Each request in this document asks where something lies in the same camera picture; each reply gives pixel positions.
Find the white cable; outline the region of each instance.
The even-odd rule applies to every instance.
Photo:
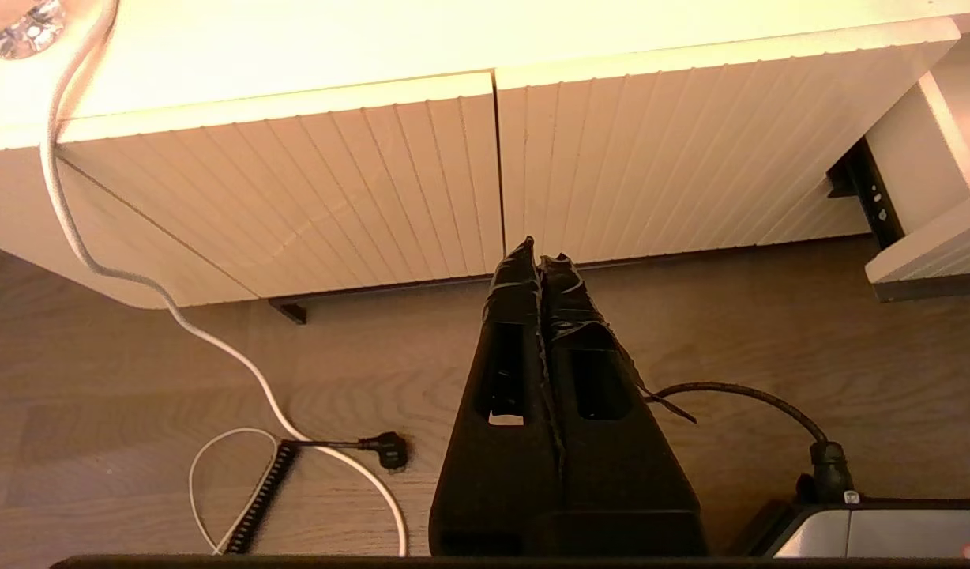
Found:
[[[51,101],[49,101],[49,108],[46,111],[46,129],[43,132],[42,140],[39,144],[39,161],[42,164],[43,177],[46,183],[46,191],[49,194],[49,199],[53,205],[53,212],[56,213],[56,219],[60,223],[60,229],[63,230],[63,236],[67,238],[67,244],[70,245],[70,249],[73,250],[74,255],[81,263],[88,267],[92,273],[102,275],[102,277],[109,278],[120,278],[122,281],[137,282],[140,285],[145,285],[147,288],[153,289],[154,292],[158,292],[159,296],[163,298],[166,303],[167,309],[172,314],[172,319],[174,319],[179,326],[184,330],[190,332],[191,334],[197,336],[208,343],[221,349],[222,352],[228,353],[229,356],[235,357],[243,365],[246,365],[247,370],[250,370],[251,374],[257,378],[258,384],[261,384],[261,389],[264,390],[264,395],[268,399],[268,404],[271,405],[271,410],[275,413],[275,417],[278,418],[278,422],[282,424],[283,428],[290,433],[297,440],[312,440],[308,436],[305,436],[299,429],[295,428],[291,422],[282,412],[278,401],[275,399],[275,394],[271,391],[271,385],[268,383],[268,379],[264,377],[264,374],[258,370],[257,365],[247,359],[238,350],[233,349],[232,346],[228,345],[224,341],[212,336],[211,334],[205,332],[204,330],[197,328],[190,322],[186,320],[182,313],[179,312],[179,307],[177,303],[172,299],[172,296],[168,294],[167,289],[159,282],[155,282],[152,278],[145,277],[145,275],[137,273],[128,273],[126,270],[111,269],[108,266],[102,266],[94,258],[92,258],[91,253],[88,252],[88,248],[85,247],[85,242],[81,241],[81,234],[78,233],[77,225],[74,223],[74,217],[71,215],[70,208],[67,206],[67,199],[63,194],[62,188],[60,188],[60,174],[56,168],[56,137],[60,131],[60,101],[62,101],[63,94],[67,90],[67,86],[70,85],[70,80],[73,78],[74,73],[77,72],[77,68],[81,67],[81,64],[88,57],[88,53],[91,53],[92,49],[98,44],[103,44],[105,46],[107,35],[111,28],[113,28],[113,22],[116,21],[116,12],[119,5],[119,0],[106,0],[103,4],[102,13],[99,18],[96,19],[95,24],[92,28],[88,30],[87,35],[78,44],[77,50],[74,52],[73,57],[67,62],[66,68],[63,70],[62,74],[53,86],[53,92],[51,94]],[[390,507],[391,514],[394,516],[394,522],[397,526],[397,539],[398,544],[398,555],[404,557],[407,555],[408,550],[408,537],[407,529],[404,524],[404,514],[401,512],[401,508],[397,505],[397,500],[390,493],[390,490],[384,485],[383,481],[377,478],[369,469],[363,467],[354,458],[348,457],[347,454],[340,453],[334,449],[326,449],[326,447],[316,447],[323,454],[329,454],[329,456],[337,458],[338,461],[344,462],[344,464],[349,465],[366,477],[369,482],[376,487],[376,489],[386,500],[388,507]]]
[[[267,439],[271,442],[271,447],[273,449],[271,453],[271,460],[268,461],[268,467],[264,469],[264,474],[261,475],[261,482],[258,483],[257,488],[254,489],[254,493],[250,495],[250,499],[246,501],[246,506],[243,507],[242,511],[239,512],[239,515],[235,516],[235,521],[232,522],[231,526],[229,526],[228,531],[225,532],[222,539],[214,541],[211,539],[211,533],[208,533],[208,530],[206,527],[204,527],[204,522],[201,519],[201,515],[199,512],[197,512],[197,500],[194,497],[194,472],[197,469],[197,462],[201,460],[201,457],[204,456],[204,452],[207,451],[207,449],[211,449],[213,444],[218,443],[219,440],[228,439],[229,436],[239,435],[239,433],[243,432],[253,432],[257,433],[257,435],[267,437]],[[260,494],[261,488],[264,487],[264,479],[267,478],[269,473],[271,473],[271,468],[275,465],[275,457],[277,454],[278,439],[276,439],[274,435],[271,435],[271,433],[258,428],[233,428],[226,430],[226,432],[221,433],[221,435],[217,435],[214,437],[214,439],[204,443],[204,446],[197,451],[197,454],[195,454],[193,461],[190,462],[190,474],[186,475],[186,488],[188,488],[190,494],[190,511],[194,515],[194,523],[197,523],[197,530],[199,530],[201,536],[203,536],[204,541],[207,541],[207,544],[211,546],[212,554],[218,555],[222,553],[222,547],[225,546],[225,543],[229,540],[229,537],[232,537],[232,533],[235,532],[236,526],[238,526],[243,520],[243,516],[246,515],[247,511],[250,511],[251,505],[254,505],[254,500],[257,499],[257,494]]]

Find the black plug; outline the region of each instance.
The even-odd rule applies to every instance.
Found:
[[[829,440],[811,444],[811,464],[814,465],[814,497],[818,503],[842,504],[845,493],[854,489],[843,447]]]
[[[359,439],[359,449],[374,450],[385,469],[402,469],[408,464],[408,443],[394,431],[380,433],[373,439]]]

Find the white cabinet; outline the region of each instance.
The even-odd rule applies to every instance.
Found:
[[[866,232],[825,170],[958,37],[942,18],[500,68],[506,241],[595,262]]]
[[[493,107],[486,73],[308,91],[139,113],[62,157],[258,296],[466,277],[502,256]]]
[[[95,181],[66,165],[60,180],[85,244],[106,266],[150,275],[185,306],[257,298]],[[0,248],[122,303],[163,307],[150,289],[78,263],[53,216],[34,148],[0,151]]]
[[[970,274],[970,33],[867,135],[904,237],[869,280]]]
[[[892,108],[868,139],[911,231],[868,275],[970,270],[970,47],[935,65],[970,0],[609,1],[125,3],[60,136],[78,226],[182,305],[489,274],[525,235],[602,262],[865,233],[825,170]],[[42,187],[76,4],[0,61],[0,248],[158,307],[71,257]]]

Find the wooden floor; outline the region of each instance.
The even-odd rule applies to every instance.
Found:
[[[785,397],[846,447],[860,490],[970,497],[970,296],[879,305],[867,239],[594,269],[587,285],[649,386],[719,379]],[[199,307],[246,350],[311,435],[396,429],[413,462],[387,476],[427,554],[427,514],[474,353],[485,284],[329,296],[297,327],[264,303]],[[806,432],[755,401],[685,394],[657,410],[716,547],[807,466]],[[179,330],[0,252],[0,567],[78,553],[204,552],[186,468],[209,437],[275,429],[254,379]],[[243,437],[197,485],[221,534],[265,464]],[[374,465],[374,457],[361,457]],[[390,555],[391,518],[365,481],[306,454],[258,551]]]

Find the black object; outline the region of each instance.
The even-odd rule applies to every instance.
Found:
[[[883,303],[933,299],[938,296],[964,296],[970,295],[970,273],[875,282],[872,288],[878,302]]]
[[[807,417],[807,415],[800,411],[799,408],[796,408],[792,404],[787,403],[773,394],[752,388],[752,386],[727,384],[726,382],[688,382],[687,384],[666,386],[666,388],[658,391],[657,393],[647,392],[649,395],[647,397],[643,397],[643,400],[664,405],[667,403],[666,397],[670,397],[676,393],[686,393],[690,391],[719,391],[722,393],[733,393],[735,395],[742,395],[752,399],[758,399],[767,405],[773,405],[773,407],[776,409],[784,411],[784,413],[786,413],[793,420],[798,421],[799,424],[810,432],[811,436],[813,436],[818,442],[828,440],[827,437],[825,437],[825,433],[821,431],[821,428],[818,427],[816,422]]]
[[[540,553],[528,536],[558,508],[561,451],[550,421],[532,245],[528,238],[514,249],[492,278],[432,501],[435,555]]]
[[[306,309],[298,304],[294,299],[268,299],[268,304],[277,310],[282,316],[302,326],[306,324]]]
[[[642,389],[648,394],[647,397],[643,397],[644,401],[662,405],[668,404],[666,397],[691,391],[731,393],[770,404],[798,421],[816,440],[809,449],[811,465],[814,466],[813,476],[806,475],[798,481],[799,493],[806,497],[806,500],[810,503],[842,504],[846,500],[846,492],[854,489],[850,469],[847,468],[847,459],[843,455],[843,447],[839,443],[831,442],[816,422],[807,417],[800,409],[773,394],[751,388],[751,386],[727,384],[726,382],[688,382],[687,384],[667,386],[657,393],[648,392],[644,386]],[[690,414],[684,411],[680,414],[695,422],[694,417]]]
[[[372,439],[359,439],[355,443],[340,440],[286,440],[295,447],[327,447],[327,449],[372,450],[380,457],[385,469],[402,469],[408,464],[408,443],[394,431],[381,432]]]
[[[648,559],[573,559],[547,557],[307,557],[271,555],[215,557],[207,555],[80,556],[53,569],[970,569],[970,559],[762,559],[755,557],[695,557]]]
[[[226,554],[244,555],[250,553],[250,548],[254,546],[254,538],[264,522],[264,516],[268,514],[268,509],[271,508],[271,504],[278,496],[278,491],[298,456],[299,447],[290,440],[282,440],[278,444],[278,451],[275,453],[271,469],[268,469],[267,476],[261,482],[260,492],[254,497],[254,503],[247,509],[246,515],[243,515],[235,529],[232,530],[232,536],[229,537],[228,544],[225,547]]]
[[[837,160],[836,164],[827,172],[829,181],[833,184],[830,198],[848,197],[856,195],[860,198],[861,208],[867,217],[871,233],[874,233],[879,247],[885,249],[903,238],[903,227],[896,216],[893,201],[885,191],[882,174],[878,172],[878,165],[871,156],[871,148],[867,140],[857,141],[850,150]]]
[[[524,241],[492,281],[432,554],[705,555],[697,498],[634,381],[573,263],[539,275]]]

